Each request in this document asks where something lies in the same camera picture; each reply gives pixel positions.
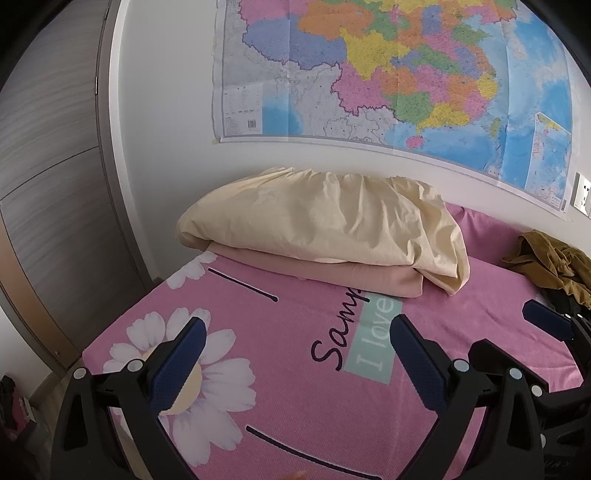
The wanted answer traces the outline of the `brown olive garment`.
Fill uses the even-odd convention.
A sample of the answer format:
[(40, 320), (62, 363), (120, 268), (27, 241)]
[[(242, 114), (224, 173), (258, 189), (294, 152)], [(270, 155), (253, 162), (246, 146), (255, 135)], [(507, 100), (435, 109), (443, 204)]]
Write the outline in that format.
[(560, 292), (581, 307), (590, 308), (590, 258), (578, 248), (532, 230), (517, 237), (515, 249), (502, 263), (539, 289)]

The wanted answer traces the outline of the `white wall socket panel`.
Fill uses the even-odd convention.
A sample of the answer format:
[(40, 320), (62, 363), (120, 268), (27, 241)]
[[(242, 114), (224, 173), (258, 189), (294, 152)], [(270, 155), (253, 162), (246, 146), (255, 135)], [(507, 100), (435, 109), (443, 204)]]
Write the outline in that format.
[(571, 205), (586, 217), (591, 216), (591, 181), (580, 172), (576, 173)]

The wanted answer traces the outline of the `pink floral bed sheet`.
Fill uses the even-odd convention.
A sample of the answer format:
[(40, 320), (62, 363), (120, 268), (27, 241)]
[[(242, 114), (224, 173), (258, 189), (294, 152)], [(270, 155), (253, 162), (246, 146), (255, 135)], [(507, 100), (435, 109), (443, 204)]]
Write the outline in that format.
[(161, 424), (201, 479), (394, 479), (436, 415), (427, 410), (389, 339), (405, 314), (451, 358), (487, 339), (546, 380), (580, 385), (565, 345), (527, 322), (537, 297), (501, 260), (518, 233), (452, 206), (471, 276), (455, 295), (426, 283), (415, 299), (301, 280), (202, 254), (121, 315), (82, 355), (94, 374), (146, 359), (191, 317), (206, 345), (179, 403)]

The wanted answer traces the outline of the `grey wooden wardrobe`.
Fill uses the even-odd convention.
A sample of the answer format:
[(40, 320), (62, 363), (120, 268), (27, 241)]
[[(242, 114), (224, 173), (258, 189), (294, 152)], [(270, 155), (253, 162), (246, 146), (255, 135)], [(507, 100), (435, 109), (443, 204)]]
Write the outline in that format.
[(1, 86), (1, 304), (62, 374), (152, 281), (109, 121), (116, 1), (54, 1)]

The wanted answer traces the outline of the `folded pink garment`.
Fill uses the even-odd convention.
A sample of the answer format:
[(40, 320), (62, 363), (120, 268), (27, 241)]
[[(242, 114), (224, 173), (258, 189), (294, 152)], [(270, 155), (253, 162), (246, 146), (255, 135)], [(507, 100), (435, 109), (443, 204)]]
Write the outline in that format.
[(410, 266), (374, 266), (361, 263), (319, 263), (211, 242), (214, 254), (260, 270), (303, 280), (352, 287), (399, 298), (418, 298), (424, 291), (424, 276)]

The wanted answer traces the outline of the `colourful wall map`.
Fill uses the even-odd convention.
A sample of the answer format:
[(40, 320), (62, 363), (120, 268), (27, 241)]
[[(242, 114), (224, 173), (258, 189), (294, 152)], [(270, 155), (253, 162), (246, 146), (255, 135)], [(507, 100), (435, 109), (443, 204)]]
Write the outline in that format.
[(566, 210), (567, 51), (522, 2), (221, 1), (213, 87), (218, 139), (417, 154)]

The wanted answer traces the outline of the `dark items on floor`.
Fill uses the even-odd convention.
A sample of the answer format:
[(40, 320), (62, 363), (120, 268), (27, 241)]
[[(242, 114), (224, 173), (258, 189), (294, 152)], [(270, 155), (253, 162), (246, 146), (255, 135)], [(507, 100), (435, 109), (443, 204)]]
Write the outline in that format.
[(1, 429), (12, 441), (26, 442), (37, 427), (34, 411), (14, 380), (4, 375), (0, 381)]

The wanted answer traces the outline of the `cream large garment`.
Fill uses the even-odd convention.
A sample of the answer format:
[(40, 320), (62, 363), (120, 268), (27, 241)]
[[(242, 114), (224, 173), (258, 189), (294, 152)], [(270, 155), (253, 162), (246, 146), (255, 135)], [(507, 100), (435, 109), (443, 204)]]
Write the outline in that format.
[(460, 226), (430, 185), (294, 168), (266, 170), (201, 197), (176, 238), (318, 264), (411, 267), (446, 293), (470, 278)]

